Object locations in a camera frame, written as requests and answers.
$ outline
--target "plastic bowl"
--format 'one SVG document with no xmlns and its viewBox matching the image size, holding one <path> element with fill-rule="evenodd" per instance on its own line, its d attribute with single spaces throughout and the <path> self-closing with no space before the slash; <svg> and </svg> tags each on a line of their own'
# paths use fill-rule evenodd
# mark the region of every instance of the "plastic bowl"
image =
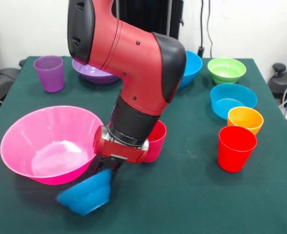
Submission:
<svg viewBox="0 0 287 234">
<path fill-rule="evenodd" d="M 200 72 L 202 65 L 203 65 L 202 60 L 197 54 L 191 51 L 187 51 L 186 68 L 184 71 L 184 77 L 182 78 L 181 83 L 179 85 L 179 89 L 186 87 L 194 80 L 194 78 Z"/>
<path fill-rule="evenodd" d="M 99 70 L 90 65 L 82 65 L 76 60 L 72 60 L 72 66 L 85 80 L 98 85 L 113 84 L 120 78 L 110 73 Z"/>
<path fill-rule="evenodd" d="M 60 185 L 81 176 L 93 158 L 94 135 L 102 125 L 92 112 L 53 106 L 15 122 L 0 144 L 4 164 L 43 184 Z"/>
<path fill-rule="evenodd" d="M 246 128 L 256 135 L 264 124 L 264 118 L 258 111 L 252 108 L 238 106 L 228 112 L 227 124 L 228 126 Z"/>
<path fill-rule="evenodd" d="M 207 68 L 216 84 L 236 83 L 246 73 L 246 66 L 233 58 L 212 59 Z"/>
<path fill-rule="evenodd" d="M 212 109 L 220 118 L 227 119 L 228 112 L 237 106 L 254 108 L 255 93 L 239 84 L 220 84 L 211 90 Z"/>
<path fill-rule="evenodd" d="M 71 211 L 85 216 L 110 199 L 111 171 L 105 170 L 65 190 L 57 201 Z"/>
</svg>

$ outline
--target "green tablecloth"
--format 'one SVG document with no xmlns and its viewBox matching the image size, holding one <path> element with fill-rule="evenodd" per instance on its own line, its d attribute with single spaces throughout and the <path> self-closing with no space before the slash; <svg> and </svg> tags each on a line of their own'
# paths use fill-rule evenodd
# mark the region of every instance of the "green tablecloth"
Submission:
<svg viewBox="0 0 287 234">
<path fill-rule="evenodd" d="M 28 58 L 0 109 L 0 141 L 23 115 L 53 105 L 91 110 L 108 123 L 121 81 L 96 86 L 64 58 L 65 88 L 42 89 Z M 86 217 L 55 201 L 62 186 L 45 186 L 16 175 L 0 158 L 0 234 L 281 234 L 287 233 L 287 122 L 252 59 L 242 59 L 239 84 L 258 96 L 265 123 L 244 170 L 229 174 L 217 164 L 218 132 L 226 121 L 211 110 L 214 86 L 206 68 L 180 90 L 161 117 L 168 128 L 153 164 L 124 164 L 110 202 Z"/>
</svg>

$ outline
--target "black device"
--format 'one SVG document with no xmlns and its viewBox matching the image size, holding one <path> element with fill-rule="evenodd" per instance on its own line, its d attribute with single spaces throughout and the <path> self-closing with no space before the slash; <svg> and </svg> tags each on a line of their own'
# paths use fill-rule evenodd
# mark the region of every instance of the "black device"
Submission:
<svg viewBox="0 0 287 234">
<path fill-rule="evenodd" d="M 183 0 L 116 0 L 114 16 L 147 32 L 179 37 L 183 21 Z"/>
<path fill-rule="evenodd" d="M 275 63 L 273 69 L 275 74 L 269 80 L 268 85 L 274 97 L 280 98 L 282 103 L 283 94 L 287 88 L 287 67 L 282 63 Z"/>
</svg>

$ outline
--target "white wall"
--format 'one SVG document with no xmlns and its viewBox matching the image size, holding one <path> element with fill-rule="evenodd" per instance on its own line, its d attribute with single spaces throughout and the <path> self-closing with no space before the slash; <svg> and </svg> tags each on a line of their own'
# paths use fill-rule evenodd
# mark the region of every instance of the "white wall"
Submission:
<svg viewBox="0 0 287 234">
<path fill-rule="evenodd" d="M 184 0 L 180 41 L 197 52 L 201 0 Z M 207 0 L 204 12 L 205 57 Z M 254 58 L 265 79 L 275 62 L 287 65 L 287 0 L 211 0 L 214 57 Z M 29 55 L 68 55 L 67 0 L 0 0 L 0 68 Z"/>
</svg>

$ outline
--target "red cup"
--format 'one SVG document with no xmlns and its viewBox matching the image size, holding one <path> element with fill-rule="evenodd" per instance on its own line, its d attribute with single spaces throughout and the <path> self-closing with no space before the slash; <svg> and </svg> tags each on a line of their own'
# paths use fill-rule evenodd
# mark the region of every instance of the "red cup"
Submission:
<svg viewBox="0 0 287 234">
<path fill-rule="evenodd" d="M 162 121 L 158 120 L 152 132 L 148 136 L 149 149 L 146 157 L 143 160 L 144 162 L 154 162 L 155 160 L 158 159 L 162 151 L 165 137 L 166 137 L 166 126 Z"/>
<path fill-rule="evenodd" d="M 239 126 L 224 127 L 219 133 L 218 164 L 227 172 L 239 172 L 257 145 L 255 135 Z"/>
</svg>

